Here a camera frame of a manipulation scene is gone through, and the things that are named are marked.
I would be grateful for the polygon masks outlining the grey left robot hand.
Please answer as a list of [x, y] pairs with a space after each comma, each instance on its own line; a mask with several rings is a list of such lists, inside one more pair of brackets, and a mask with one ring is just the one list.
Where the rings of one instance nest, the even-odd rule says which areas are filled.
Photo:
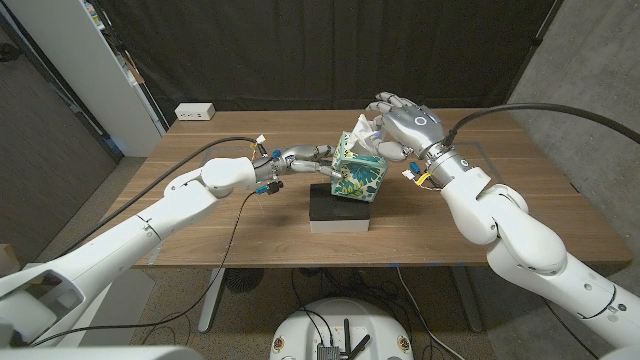
[[343, 176], [331, 166], [328, 158], [333, 156], [335, 148], [329, 145], [297, 145], [271, 156], [253, 161], [256, 182], [264, 182], [278, 176], [294, 173], [319, 172], [332, 179], [341, 180]]

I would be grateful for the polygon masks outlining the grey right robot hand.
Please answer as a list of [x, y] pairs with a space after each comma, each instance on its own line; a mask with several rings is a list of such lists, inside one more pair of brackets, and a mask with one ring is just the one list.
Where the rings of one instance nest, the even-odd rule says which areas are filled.
[[389, 92], [376, 95], [368, 111], [379, 111], [372, 127], [379, 132], [371, 138], [377, 154], [392, 162], [404, 161], [410, 153], [420, 160], [445, 137], [439, 118], [426, 106]]

